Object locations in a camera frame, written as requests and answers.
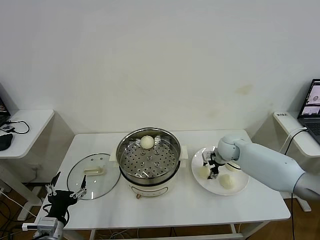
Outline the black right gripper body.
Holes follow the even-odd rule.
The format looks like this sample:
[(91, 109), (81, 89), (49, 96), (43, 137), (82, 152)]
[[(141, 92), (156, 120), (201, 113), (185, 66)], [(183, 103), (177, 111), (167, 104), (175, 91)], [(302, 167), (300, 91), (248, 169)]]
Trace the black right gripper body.
[(214, 168), (216, 169), (218, 169), (222, 165), (222, 160), (219, 154), (211, 154), (211, 160), (213, 162)]

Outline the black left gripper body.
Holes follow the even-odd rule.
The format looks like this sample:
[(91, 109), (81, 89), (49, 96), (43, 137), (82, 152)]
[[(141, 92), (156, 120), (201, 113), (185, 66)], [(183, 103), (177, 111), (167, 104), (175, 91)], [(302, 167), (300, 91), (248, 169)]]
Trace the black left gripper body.
[(55, 192), (56, 195), (48, 197), (51, 206), (47, 216), (52, 218), (64, 218), (68, 207), (75, 205), (77, 199), (71, 196), (74, 193), (73, 191), (56, 190)]

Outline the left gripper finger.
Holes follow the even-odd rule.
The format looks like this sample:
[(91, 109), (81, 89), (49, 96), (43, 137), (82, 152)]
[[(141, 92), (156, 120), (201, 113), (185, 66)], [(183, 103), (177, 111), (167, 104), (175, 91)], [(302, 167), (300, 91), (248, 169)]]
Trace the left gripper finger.
[(81, 199), (87, 193), (86, 183), (86, 175), (84, 175), (80, 189), (72, 193), (70, 197), (73, 199)]
[(56, 192), (56, 189), (55, 189), (55, 186), (57, 184), (57, 181), (59, 179), (59, 176), (60, 176), (61, 172), (59, 171), (51, 180), (50, 183), (46, 184), (45, 185), (45, 188), (46, 188), (46, 192), (48, 195), (56, 195), (57, 192)]

